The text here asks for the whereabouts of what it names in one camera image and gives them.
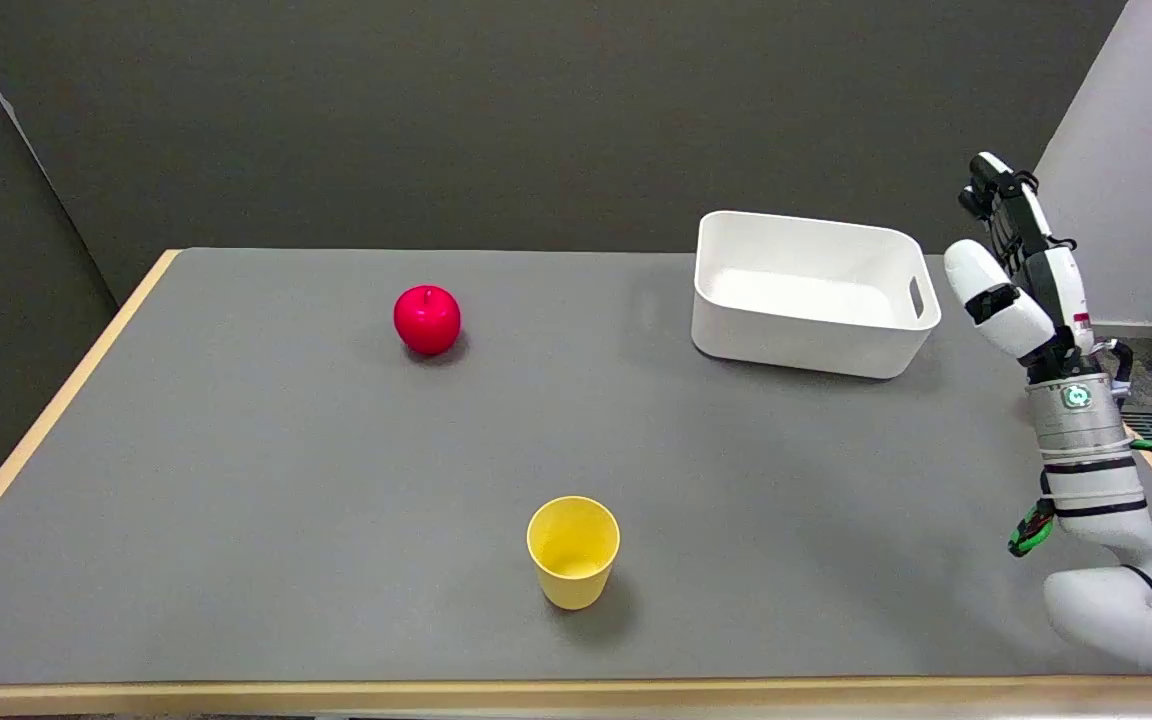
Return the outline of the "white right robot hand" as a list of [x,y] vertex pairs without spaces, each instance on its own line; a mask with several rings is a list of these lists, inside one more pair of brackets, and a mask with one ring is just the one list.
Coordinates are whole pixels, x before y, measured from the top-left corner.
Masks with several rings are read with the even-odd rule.
[[943,253],[957,304],[984,338],[1026,370],[1029,382],[1098,372],[1087,293],[1074,258],[1038,199],[1038,181],[992,152],[969,162],[961,209],[986,241],[958,240]]

